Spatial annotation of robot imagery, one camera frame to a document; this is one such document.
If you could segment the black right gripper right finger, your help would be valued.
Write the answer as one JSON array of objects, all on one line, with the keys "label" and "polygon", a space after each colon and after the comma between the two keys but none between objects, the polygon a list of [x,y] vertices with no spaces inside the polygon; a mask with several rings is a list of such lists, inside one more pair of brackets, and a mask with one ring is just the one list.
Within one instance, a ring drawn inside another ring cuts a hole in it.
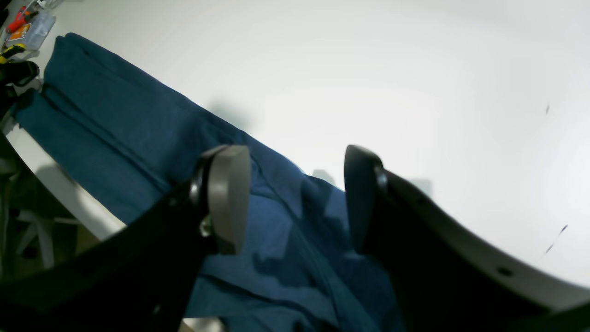
[{"label": "black right gripper right finger", "polygon": [[352,243],[389,275],[409,332],[587,332],[589,288],[522,262],[449,216],[372,151],[348,145]]}]

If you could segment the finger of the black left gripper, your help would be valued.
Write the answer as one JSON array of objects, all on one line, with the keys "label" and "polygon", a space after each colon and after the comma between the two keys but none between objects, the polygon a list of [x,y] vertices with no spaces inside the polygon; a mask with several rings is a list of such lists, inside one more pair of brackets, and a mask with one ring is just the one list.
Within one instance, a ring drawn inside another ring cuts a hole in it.
[{"label": "finger of the black left gripper", "polygon": [[32,61],[13,61],[0,65],[0,85],[23,87],[39,76],[40,69]]}]

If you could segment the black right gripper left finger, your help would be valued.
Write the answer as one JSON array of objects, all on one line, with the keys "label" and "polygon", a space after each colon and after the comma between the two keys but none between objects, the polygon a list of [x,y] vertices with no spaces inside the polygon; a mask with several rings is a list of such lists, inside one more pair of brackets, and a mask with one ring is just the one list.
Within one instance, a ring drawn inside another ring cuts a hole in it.
[{"label": "black right gripper left finger", "polygon": [[244,246],[251,161],[244,145],[203,153],[189,181],[108,240],[1,284],[3,332],[176,332],[208,255]]}]

